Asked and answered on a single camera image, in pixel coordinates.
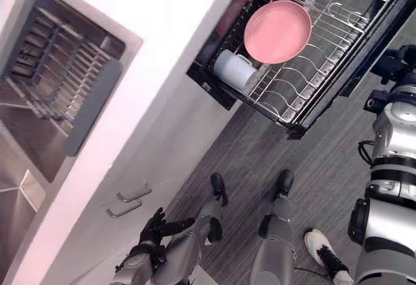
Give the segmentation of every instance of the drain rack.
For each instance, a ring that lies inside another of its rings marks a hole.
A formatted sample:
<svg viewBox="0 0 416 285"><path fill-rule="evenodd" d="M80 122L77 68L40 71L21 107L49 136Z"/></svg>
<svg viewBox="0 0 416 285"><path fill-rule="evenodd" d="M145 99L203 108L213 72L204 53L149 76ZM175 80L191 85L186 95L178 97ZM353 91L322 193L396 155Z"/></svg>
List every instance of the drain rack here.
<svg viewBox="0 0 416 285"><path fill-rule="evenodd" d="M206 66L208 72L212 73L216 58L225 49L249 56L244 47L244 28L256 10L272 1L275 0L246 3L210 58ZM259 79L249 94L233 89L226 91L237 93L234 96L243 97L246 103L287 128L296 126L336 81L340 67L363 42L392 0L291 1L301 4L311 16L312 34L305 49L282 64L253 60L262 73L258 74Z"/></svg>
<svg viewBox="0 0 416 285"><path fill-rule="evenodd" d="M113 57L42 7L33 8L28 23L4 79L38 118L69 135Z"/></svg>

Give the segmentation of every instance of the cabinet handle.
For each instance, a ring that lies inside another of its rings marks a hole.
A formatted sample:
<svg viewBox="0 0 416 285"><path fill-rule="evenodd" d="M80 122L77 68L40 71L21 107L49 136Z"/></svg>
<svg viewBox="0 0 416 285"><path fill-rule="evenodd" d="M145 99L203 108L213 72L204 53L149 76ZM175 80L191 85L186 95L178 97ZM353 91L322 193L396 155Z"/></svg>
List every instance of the cabinet handle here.
<svg viewBox="0 0 416 285"><path fill-rule="evenodd" d="M134 197L125 198L125 197L124 197L124 196L123 196L120 192L118 192L118 193L117 193L117 197L118 197L120 200L124 201L125 203L128 203L128 202L132 202L132 201L134 201L134 199L138 199L138 198L140 198L140 197L146 196L147 194L150 194L150 193L151 193L151 191L152 191L152 190L151 190L150 185L146 183L146 190L145 190L144 192L141 192L140 194L138 194L138 195L134 196Z"/></svg>
<svg viewBox="0 0 416 285"><path fill-rule="evenodd" d="M128 214L130 211L133 211L133 210L135 210L135 209L139 208L141 205L143 205L143 203L142 203L142 201L139 199L139 200L137 201L137 204L136 204L136 205L134 205L133 207L131 207L131 208L129 208L129 209L126 209L126 210L124 210L124 211L122 211L122 212L120 212L120 213L113 213L113 212L111 211L111 209L110 209L110 208L107 208L107 210L105 210L105 212L107 212L107 213L108 213L108 215L109 215L110 217L112 217L112 218L120 218L120 217L122 217L122 216L124 216L124 215Z"/></svg>

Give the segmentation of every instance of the white sneaker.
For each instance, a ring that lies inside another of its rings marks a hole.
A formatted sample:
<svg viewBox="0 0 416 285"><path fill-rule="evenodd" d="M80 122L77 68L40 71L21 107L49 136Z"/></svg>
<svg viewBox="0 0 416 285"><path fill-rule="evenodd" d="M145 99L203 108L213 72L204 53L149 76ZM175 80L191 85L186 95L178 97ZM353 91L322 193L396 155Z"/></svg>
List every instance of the white sneaker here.
<svg viewBox="0 0 416 285"><path fill-rule="evenodd" d="M335 251L333 251L332 246L330 244L330 241L328 241L328 238L316 228L313 228L311 230L308 230L305 232L304 235L305 239L305 245L307 248L307 251L311 254L311 256L315 259L316 262L319 263L322 267L325 267L324 262L318 255L318 250L321 249L324 245L327 246L327 248L332 251L332 253L335 254Z"/></svg>
<svg viewBox="0 0 416 285"><path fill-rule="evenodd" d="M305 245L318 264L325 267L335 285L352 285L354 282L347 266L338 259L328 238L316 228L308 230L304 235Z"/></svg>

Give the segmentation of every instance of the floor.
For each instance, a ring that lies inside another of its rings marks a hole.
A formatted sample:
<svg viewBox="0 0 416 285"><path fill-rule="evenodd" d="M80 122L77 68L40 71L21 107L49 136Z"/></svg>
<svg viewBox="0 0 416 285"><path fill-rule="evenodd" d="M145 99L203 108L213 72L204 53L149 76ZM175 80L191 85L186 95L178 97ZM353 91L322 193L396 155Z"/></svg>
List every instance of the floor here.
<svg viewBox="0 0 416 285"><path fill-rule="evenodd" d="M415 43L415 24L413 13L392 46ZM357 143L373 139L375 115L362 108L374 88L382 88L380 78L369 74L351 98L337 98L300 141L288 141L282 128L247 106L237 111L168 208L169 220L196 216L211 199L211 173L223 175L229 194L223 240L207 247L201 260L219 285L248 283L260 243L257 229L270 209L274 180L285 168L296 176L289 195L294 208L296 266L325 273L304 247L304 230L313 226L327 235L354 275L360 246L350 241L346 231L355 201L363 196L370 176ZM305 271L295 271L294 277L294 284L324 283Z"/></svg>

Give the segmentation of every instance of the white countertop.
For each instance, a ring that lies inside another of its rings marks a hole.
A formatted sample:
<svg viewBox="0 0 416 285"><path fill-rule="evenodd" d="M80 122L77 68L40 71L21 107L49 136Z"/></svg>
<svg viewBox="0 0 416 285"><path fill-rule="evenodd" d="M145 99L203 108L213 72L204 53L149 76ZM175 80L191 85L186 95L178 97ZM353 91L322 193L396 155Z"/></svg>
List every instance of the white countertop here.
<svg viewBox="0 0 416 285"><path fill-rule="evenodd" d="M0 0L0 30L14 0ZM79 152L13 284L39 284L137 128L140 139L186 73L229 0L84 0L144 41Z"/></svg>

